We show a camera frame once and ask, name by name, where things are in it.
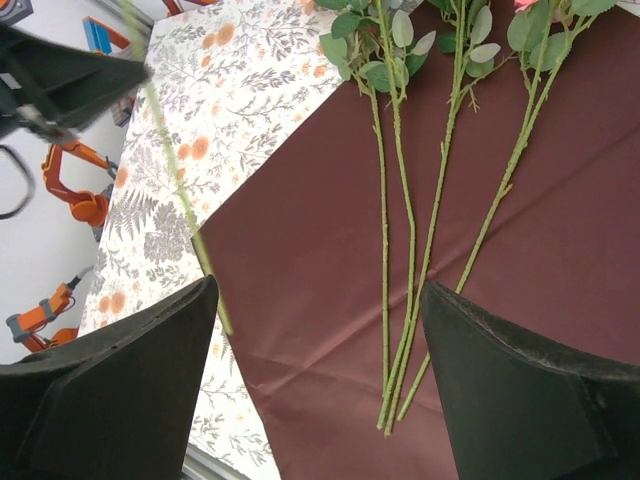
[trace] flower stem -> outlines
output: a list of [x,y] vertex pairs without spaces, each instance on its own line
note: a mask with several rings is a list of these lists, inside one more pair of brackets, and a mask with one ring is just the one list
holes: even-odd
[[424,377],[424,374],[426,373],[430,362],[431,362],[431,354],[427,353],[425,355],[424,359],[422,360],[422,365],[420,365],[420,369],[418,370],[418,373],[416,375],[416,379],[413,382],[413,384],[411,385],[411,390],[409,390],[409,394],[407,395],[406,400],[402,404],[402,408],[400,409],[400,413],[398,414],[398,420],[402,420],[405,417],[405,415],[407,414],[407,411],[409,410],[409,407],[411,406],[411,402],[413,401],[413,397],[416,396],[416,392],[418,391],[418,387],[420,386],[420,382],[422,382],[422,378]]
[[559,61],[556,64],[556,66],[551,70],[551,73],[549,74],[549,78],[545,83],[542,93],[538,98],[538,100],[536,101],[536,93],[537,93],[538,85],[541,81],[542,63],[544,61],[544,56],[547,50],[547,43],[549,40],[549,31],[551,29],[551,22],[553,20],[553,12],[554,12],[554,9],[551,9],[551,13],[549,14],[549,18],[547,19],[545,35],[540,45],[540,52],[542,53],[539,55],[538,63],[535,69],[535,74],[533,76],[533,81],[531,82],[531,86],[529,88],[529,101],[527,102],[527,109],[524,114],[524,119],[522,122],[522,127],[520,129],[520,134],[518,135],[518,139],[516,141],[515,147],[513,149],[513,152],[511,153],[509,162],[507,163],[507,168],[502,176],[502,180],[500,181],[500,186],[498,187],[498,191],[496,192],[496,195],[493,198],[493,202],[491,202],[491,207],[489,208],[489,212],[487,213],[487,216],[485,217],[484,222],[482,223],[482,227],[480,227],[480,232],[478,233],[478,237],[476,238],[476,241],[473,245],[473,249],[471,250],[471,254],[469,255],[467,264],[465,265],[464,270],[462,272],[462,276],[458,281],[458,285],[456,286],[456,293],[462,292],[462,289],[464,288],[467,282],[467,279],[469,278],[469,274],[471,273],[471,269],[473,268],[476,257],[478,256],[478,252],[482,247],[484,238],[487,235],[487,232],[489,231],[489,227],[491,226],[493,217],[495,216],[496,211],[500,206],[500,202],[507,195],[507,193],[509,193],[509,190],[511,190],[511,185],[509,183],[511,180],[511,176],[513,175],[513,172],[515,171],[516,166],[518,165],[518,161],[522,156],[522,152],[524,152],[525,148],[527,148],[529,137],[531,135],[531,132],[533,131],[533,126],[535,124],[536,118],[538,117],[538,113],[540,112],[540,108],[542,107],[542,104],[544,103],[547,96],[549,95],[549,90],[551,89],[551,85],[553,84],[553,81],[558,75],[558,72],[560,71],[560,67],[564,63],[564,60],[567,58],[567,55],[569,54],[569,50],[571,49],[573,40],[575,39],[575,37],[572,37],[572,36],[567,37],[567,42],[565,43],[565,46],[559,58]]
[[[138,61],[144,62],[144,48],[142,46],[142,41],[140,39],[138,31],[133,24],[133,3],[131,2],[131,0],[125,0],[123,2],[123,13],[127,28],[130,30],[130,38],[134,57],[137,57]],[[191,208],[191,202],[189,201],[189,193],[184,187],[183,180],[178,178],[178,157],[173,149],[171,139],[169,138],[169,131],[162,116],[162,109],[158,100],[158,92],[153,85],[153,80],[149,80],[146,83],[146,85],[144,86],[144,90],[147,94],[151,116],[153,117],[156,128],[160,133],[162,147],[164,149],[164,155],[167,160],[169,171],[175,179],[176,185],[178,187],[178,197],[180,198],[180,202],[182,203],[182,207],[185,212],[185,218],[187,220],[187,225],[191,232],[191,236],[193,237],[193,246],[196,257],[198,258],[198,262],[200,263],[200,267],[202,268],[203,273],[205,275],[213,275],[214,273],[213,267],[211,266],[211,260],[209,259],[207,249],[204,246],[202,235],[198,230],[196,215],[193,212],[193,209]],[[231,327],[231,322],[229,321],[229,313],[224,305],[222,293],[220,291],[218,292],[218,315],[220,315],[220,320],[222,321],[222,328],[224,329],[224,332],[227,335],[232,335],[233,328]]]
[[408,281],[407,281],[407,311],[405,313],[404,327],[402,337],[398,345],[398,351],[396,352],[393,360],[393,366],[389,374],[387,385],[385,387],[384,397],[382,401],[382,408],[380,409],[380,415],[378,417],[378,429],[382,429],[387,418],[389,402],[393,393],[393,387],[395,385],[396,376],[400,367],[400,359],[407,343],[409,324],[411,321],[411,310],[413,306],[413,289],[415,279],[415,243],[416,243],[416,225],[413,215],[413,208],[411,206],[411,197],[409,196],[409,183],[407,181],[407,172],[404,162],[404,154],[402,151],[402,120],[400,118],[400,99],[398,96],[398,90],[394,74],[393,66],[393,48],[391,45],[391,35],[389,32],[389,22],[386,18],[386,13],[382,8],[382,1],[375,0],[375,8],[378,11],[378,19],[380,23],[380,33],[383,40],[383,54],[384,63],[387,67],[387,75],[389,77],[390,94],[391,94],[391,107],[393,110],[393,127],[395,133],[396,155],[398,157],[398,166],[400,169],[400,180],[402,182],[402,191],[404,194],[405,207],[407,209],[407,219],[409,222],[409,268],[408,268]]
[[[444,141],[440,144],[440,171],[438,173],[438,183],[436,186],[436,193],[433,200],[433,208],[431,210],[431,220],[429,222],[429,232],[427,234],[427,243],[425,245],[424,257],[422,260],[422,269],[420,271],[420,280],[418,282],[418,291],[416,294],[416,298],[413,304],[412,313],[411,313],[411,324],[409,326],[409,338],[413,340],[413,336],[415,334],[416,325],[418,323],[418,313],[420,311],[420,292],[424,287],[424,284],[427,279],[427,271],[429,269],[429,263],[431,261],[431,250],[433,248],[433,239],[435,237],[436,231],[436,221],[438,219],[438,213],[440,210],[440,199],[442,198],[442,189],[444,186],[445,174],[447,171],[447,163],[449,160],[449,152],[451,150],[451,143],[453,139],[453,131],[456,124],[456,118],[460,111],[460,105],[462,104],[462,98],[464,97],[464,93],[462,90],[462,81],[464,79],[464,72],[466,69],[466,64],[468,62],[468,57],[464,51],[464,39],[466,32],[466,8],[461,8],[461,12],[459,15],[456,15],[457,25],[456,25],[456,50],[455,56],[453,60],[453,85],[451,88],[451,96],[449,100],[449,116],[447,118],[447,128],[445,131]],[[391,404],[392,415],[395,417],[396,408],[398,405],[398,400],[400,398],[400,394],[402,392],[402,383],[404,382],[404,376],[407,371],[407,366],[409,364],[409,354],[411,353],[411,343],[409,343],[405,352],[403,352],[402,363],[400,365],[400,376],[398,377],[398,381],[396,384],[396,391],[394,392],[393,402]],[[429,365],[429,354],[422,362],[424,366],[424,370],[426,370]],[[400,415],[398,419],[401,420],[406,414],[411,401],[413,400],[413,396],[418,389],[420,384],[420,380],[424,375],[418,372],[418,376],[414,379],[413,384],[411,385],[409,396],[405,399],[402,404],[402,408],[400,409]]]
[[389,382],[389,214],[387,211],[387,169],[384,158],[384,141],[378,109],[378,96],[375,88],[369,87],[373,113],[373,130],[378,139],[378,157],[380,160],[380,212],[382,220],[382,385],[384,391]]

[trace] rose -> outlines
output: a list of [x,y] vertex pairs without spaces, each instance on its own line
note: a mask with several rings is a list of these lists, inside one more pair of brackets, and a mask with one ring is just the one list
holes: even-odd
[[[523,10],[526,10],[527,8],[529,8],[531,5],[533,5],[534,3],[537,3],[538,0],[514,0],[514,5],[516,7],[516,12],[522,12]],[[556,9],[555,12],[553,12],[553,23],[557,23],[557,22],[562,22],[565,18],[567,17],[567,15],[565,14],[565,12],[562,10],[562,8],[558,8]]]
[[513,3],[516,7],[516,12],[521,12],[537,2],[538,0],[514,0]]

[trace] floral tablecloth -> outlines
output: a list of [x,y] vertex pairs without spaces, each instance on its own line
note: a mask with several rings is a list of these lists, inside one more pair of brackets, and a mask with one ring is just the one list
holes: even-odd
[[[198,222],[204,222],[340,80],[319,50],[331,15],[303,0],[221,1],[158,22],[147,65]],[[129,126],[80,334],[202,276],[143,92]],[[279,479],[220,322],[191,443],[251,479]]]

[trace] maroon tablecloth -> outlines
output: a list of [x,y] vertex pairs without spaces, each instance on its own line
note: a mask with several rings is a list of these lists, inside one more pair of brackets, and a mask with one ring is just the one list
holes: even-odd
[[[493,10],[504,44],[509,2]],[[430,5],[419,32],[444,27]],[[640,363],[640,20],[607,13],[578,41],[513,178],[464,295],[588,352]],[[440,163],[452,58],[412,81],[403,138],[421,260]],[[513,63],[476,89],[456,127],[429,276],[455,284],[526,105]],[[393,344],[408,227],[384,111]],[[457,478],[429,372],[389,439],[381,404],[379,171],[368,100],[343,85],[204,225],[234,352],[284,480]],[[425,354],[418,332],[408,388]]]

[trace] leaf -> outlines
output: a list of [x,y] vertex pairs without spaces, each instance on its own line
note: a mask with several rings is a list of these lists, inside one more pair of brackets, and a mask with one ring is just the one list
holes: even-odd
[[407,12],[398,10],[391,22],[393,41],[400,48],[408,47],[413,42],[413,24]]
[[616,3],[618,3],[617,0],[573,0],[571,10],[576,15],[591,17],[612,9]]
[[530,52],[544,36],[549,18],[549,0],[539,0],[526,11],[516,13],[507,30],[509,46],[516,52]]
[[355,13],[347,12],[340,15],[331,25],[333,38],[344,38],[356,31],[360,25],[361,17]]
[[472,0],[469,7],[469,24],[473,25],[478,17],[478,12],[487,4],[487,0]]
[[429,0],[429,3],[445,13],[453,13],[451,0]]
[[320,35],[320,46],[327,60],[334,65],[340,65],[347,58],[347,41],[344,38],[333,38],[326,33]]
[[373,88],[375,88],[380,93],[388,93],[389,91],[391,91],[389,74],[387,73],[387,67],[384,63],[379,62],[379,64],[367,70],[366,77]]
[[409,69],[407,65],[404,63],[404,59],[400,57],[396,57],[393,59],[395,63],[395,68],[393,70],[393,74],[396,80],[396,87],[403,88],[409,84]]
[[351,80],[351,68],[349,68],[349,64],[347,62],[338,65],[338,73],[345,82]]
[[424,62],[427,60],[426,55],[407,55],[407,58],[404,59],[404,63],[407,66],[407,72],[409,72],[409,77],[413,77],[420,67],[424,65]]
[[362,67],[360,67],[360,70],[358,70],[358,75],[360,75],[363,78],[368,78],[367,77],[367,72],[369,70],[371,70],[372,68],[377,67],[379,65],[383,65],[384,66],[384,63],[382,63],[382,62],[380,62],[378,60],[374,60],[372,62],[365,63]]
[[328,10],[342,10],[347,8],[347,0],[314,0],[319,7]]
[[[562,56],[566,48],[566,42],[569,41],[570,39],[565,32],[554,33],[549,37],[547,40],[547,50],[544,52],[542,65],[540,67],[541,72],[548,72],[563,60]],[[531,57],[529,57],[529,66],[531,68],[537,68],[538,66],[541,46],[542,42],[531,50]]]
[[438,35],[436,41],[442,53],[453,53],[456,51],[456,32],[445,32]]
[[364,10],[369,6],[369,0],[349,0],[349,5],[357,10]]
[[500,45],[497,43],[487,43],[486,45],[480,45],[469,54],[469,58],[476,63],[485,63],[495,57],[500,51]]
[[471,29],[471,45],[480,45],[486,40],[491,33],[491,27],[493,26],[493,16],[491,15],[491,9],[486,5],[480,9],[476,22]]
[[471,78],[478,78],[484,75],[488,75],[493,70],[493,66],[495,64],[495,59],[487,60],[484,63],[477,63],[471,60],[467,64],[466,72]]
[[419,57],[426,57],[427,55],[429,55],[429,51],[431,50],[431,47],[433,47],[435,41],[436,32],[434,30],[433,32],[427,33],[424,37],[418,40],[416,45],[411,49],[411,53]]

